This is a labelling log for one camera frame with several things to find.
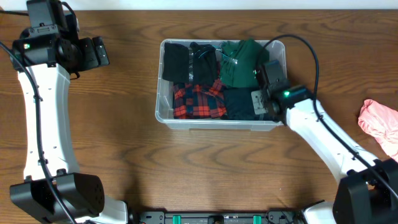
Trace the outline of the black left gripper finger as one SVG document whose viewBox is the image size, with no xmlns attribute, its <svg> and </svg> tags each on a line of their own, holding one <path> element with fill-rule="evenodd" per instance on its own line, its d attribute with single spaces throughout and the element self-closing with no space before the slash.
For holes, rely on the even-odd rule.
<svg viewBox="0 0 398 224">
<path fill-rule="evenodd" d="M 108 54 L 106 52 L 103 38 L 102 37 L 94 37 L 93 44 L 95 47 L 95 53 L 98 59 L 99 66 L 107 66 L 110 64 Z"/>
<path fill-rule="evenodd" d="M 95 46 L 90 38 L 79 40 L 79 47 L 82 54 L 82 62 L 80 63 L 80 71 L 91 70 L 99 65 L 96 55 Z"/>
</svg>

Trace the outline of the dark green garment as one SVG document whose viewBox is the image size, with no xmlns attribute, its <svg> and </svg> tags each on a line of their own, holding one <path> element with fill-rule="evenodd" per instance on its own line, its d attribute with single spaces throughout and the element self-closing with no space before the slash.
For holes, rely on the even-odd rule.
<svg viewBox="0 0 398 224">
<path fill-rule="evenodd" d="M 255 88 L 258 81 L 254 70 L 258 63 L 269 61 L 270 53 L 255 40 L 226 41 L 221 44 L 220 80 L 228 88 Z"/>
</svg>

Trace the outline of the navy garment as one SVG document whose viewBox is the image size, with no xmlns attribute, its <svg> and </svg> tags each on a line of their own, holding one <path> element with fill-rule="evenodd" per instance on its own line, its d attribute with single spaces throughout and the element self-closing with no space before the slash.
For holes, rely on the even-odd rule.
<svg viewBox="0 0 398 224">
<path fill-rule="evenodd" d="M 255 114 L 251 93 L 256 88 L 231 88 L 223 92 L 226 115 L 230 120 L 275 121 L 268 113 Z"/>
</svg>

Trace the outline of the black garment with tape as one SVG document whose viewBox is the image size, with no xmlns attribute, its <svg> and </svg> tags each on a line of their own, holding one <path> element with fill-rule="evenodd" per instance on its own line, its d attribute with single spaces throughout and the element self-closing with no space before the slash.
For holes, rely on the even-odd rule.
<svg viewBox="0 0 398 224">
<path fill-rule="evenodd" d="M 165 43 L 162 78 L 174 83 L 210 85 L 218 79 L 216 49 L 210 44 Z"/>
</svg>

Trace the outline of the red navy plaid shirt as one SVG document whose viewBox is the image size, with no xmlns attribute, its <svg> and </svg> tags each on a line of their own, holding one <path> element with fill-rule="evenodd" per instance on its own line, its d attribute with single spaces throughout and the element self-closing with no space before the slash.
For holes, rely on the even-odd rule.
<svg viewBox="0 0 398 224">
<path fill-rule="evenodd" d="M 218 119 L 226 114 L 223 92 L 225 85 L 215 80 L 212 85 L 177 83 L 173 86 L 175 119 Z"/>
</svg>

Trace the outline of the pink garment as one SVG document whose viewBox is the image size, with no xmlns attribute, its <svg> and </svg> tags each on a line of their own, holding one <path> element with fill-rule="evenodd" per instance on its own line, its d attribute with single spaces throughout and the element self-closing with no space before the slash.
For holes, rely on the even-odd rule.
<svg viewBox="0 0 398 224">
<path fill-rule="evenodd" d="M 397 111 L 372 99 L 364 100 L 358 117 L 359 127 L 375 138 L 382 150 L 397 161 Z"/>
</svg>

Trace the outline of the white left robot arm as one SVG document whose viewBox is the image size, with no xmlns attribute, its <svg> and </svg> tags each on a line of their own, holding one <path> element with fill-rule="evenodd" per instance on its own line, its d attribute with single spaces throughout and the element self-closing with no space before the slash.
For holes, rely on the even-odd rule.
<svg viewBox="0 0 398 224">
<path fill-rule="evenodd" d="M 30 27 L 7 50 L 27 123 L 24 181 L 11 186 L 11 201 L 41 223 L 127 223 L 127 205 L 80 172 L 71 140 L 68 89 L 81 72 L 109 64 L 103 40 L 79 38 L 65 2 L 28 1 L 27 13 Z"/>
</svg>

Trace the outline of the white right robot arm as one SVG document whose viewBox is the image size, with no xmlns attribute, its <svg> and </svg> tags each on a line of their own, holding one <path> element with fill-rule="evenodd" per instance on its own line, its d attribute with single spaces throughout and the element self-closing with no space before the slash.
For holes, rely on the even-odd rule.
<svg viewBox="0 0 398 224">
<path fill-rule="evenodd" d="M 397 162 L 382 161 L 353 141 L 305 86 L 291 86 L 278 60 L 254 70 L 271 116 L 301 136 L 334 176 L 333 202 L 302 210 L 304 223 L 397 223 Z"/>
</svg>

